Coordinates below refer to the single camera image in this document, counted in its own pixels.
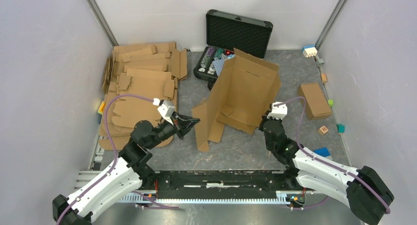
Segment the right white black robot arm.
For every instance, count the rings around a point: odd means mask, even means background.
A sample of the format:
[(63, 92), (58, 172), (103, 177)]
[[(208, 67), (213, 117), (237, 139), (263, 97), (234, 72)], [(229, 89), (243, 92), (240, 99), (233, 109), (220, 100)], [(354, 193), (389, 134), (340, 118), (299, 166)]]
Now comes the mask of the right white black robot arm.
[(263, 114), (259, 129), (267, 150), (290, 172), (284, 176), (287, 188), (301, 186), (336, 199), (368, 225), (377, 225), (390, 213), (394, 195), (373, 168), (338, 164), (298, 144), (287, 137), (282, 120), (271, 111)]

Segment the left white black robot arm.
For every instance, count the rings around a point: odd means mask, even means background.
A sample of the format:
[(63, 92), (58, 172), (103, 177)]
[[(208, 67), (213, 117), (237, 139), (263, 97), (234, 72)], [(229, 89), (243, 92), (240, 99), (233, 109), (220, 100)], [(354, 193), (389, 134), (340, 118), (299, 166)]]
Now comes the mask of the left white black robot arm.
[(170, 121), (156, 127), (139, 121), (125, 147), (107, 170), (102, 171), (84, 187), (53, 200), (53, 218), (58, 225), (90, 225), (106, 209), (126, 194), (139, 188), (149, 189), (155, 182), (155, 171), (147, 164), (150, 150), (177, 135), (180, 139), (200, 122), (199, 118), (174, 113)]

